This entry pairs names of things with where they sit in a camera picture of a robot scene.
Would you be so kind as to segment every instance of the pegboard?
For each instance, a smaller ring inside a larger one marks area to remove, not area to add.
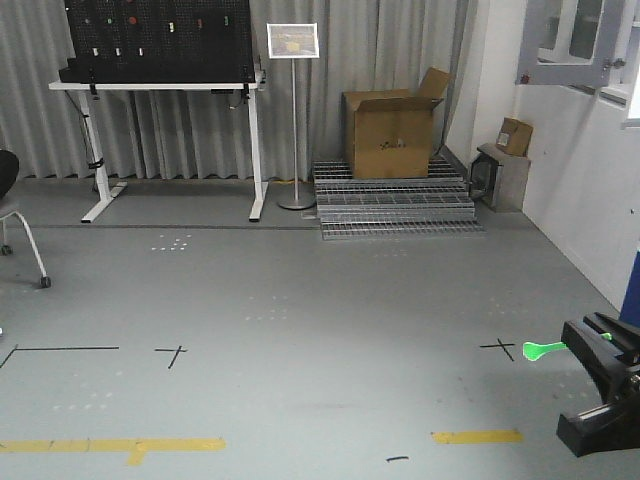
[[[249,0],[64,3],[76,53],[64,81],[255,82]]]

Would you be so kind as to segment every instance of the small cardboard box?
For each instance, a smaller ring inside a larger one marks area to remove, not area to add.
[[[430,68],[416,95],[409,90],[345,92],[345,159],[354,178],[411,178],[428,173],[433,110],[449,74]]]
[[[533,127],[515,118],[505,118],[496,147],[508,155],[526,157],[531,142]]]

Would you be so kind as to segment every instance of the window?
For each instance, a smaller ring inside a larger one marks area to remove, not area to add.
[[[639,67],[640,0],[529,0],[519,83],[586,86],[640,127]]]
[[[633,1],[633,10],[637,0]],[[530,0],[518,67],[534,85],[603,87],[611,80],[625,0]]]

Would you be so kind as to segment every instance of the framed sign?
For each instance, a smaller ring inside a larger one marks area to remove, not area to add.
[[[320,58],[317,23],[268,23],[269,58]]]

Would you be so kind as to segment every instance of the blue object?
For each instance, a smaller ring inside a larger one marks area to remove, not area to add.
[[[640,327],[640,247],[633,264],[633,271],[627,287],[627,295],[624,297],[620,320]]]

